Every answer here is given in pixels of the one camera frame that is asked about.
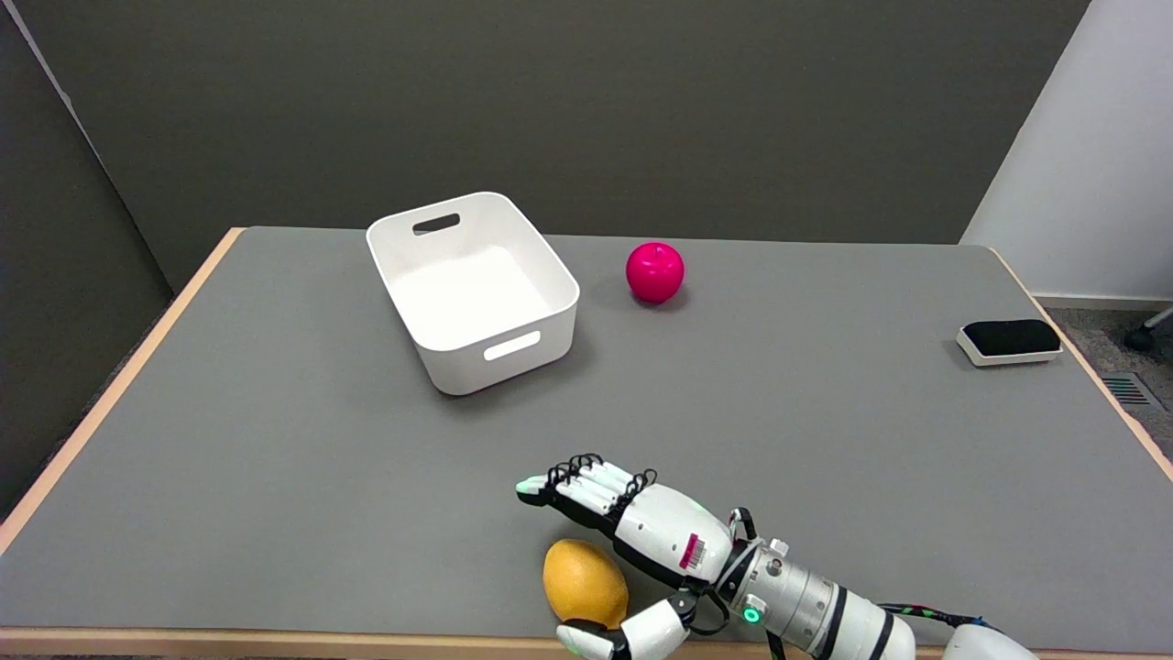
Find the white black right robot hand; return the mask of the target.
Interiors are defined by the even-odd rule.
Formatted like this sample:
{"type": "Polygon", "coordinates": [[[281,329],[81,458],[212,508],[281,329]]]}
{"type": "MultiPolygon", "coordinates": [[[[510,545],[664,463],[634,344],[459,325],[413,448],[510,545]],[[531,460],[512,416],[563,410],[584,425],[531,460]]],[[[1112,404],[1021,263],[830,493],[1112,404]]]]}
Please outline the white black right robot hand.
{"type": "Polygon", "coordinates": [[[560,642],[582,659],[666,659],[692,635],[728,626],[718,588],[734,550],[728,523],[686,494],[658,483],[653,468],[624,471],[598,454],[581,454],[520,481],[531,506],[554,506],[611,540],[621,559],[674,588],[615,630],[582,618],[561,622],[560,642]]]}

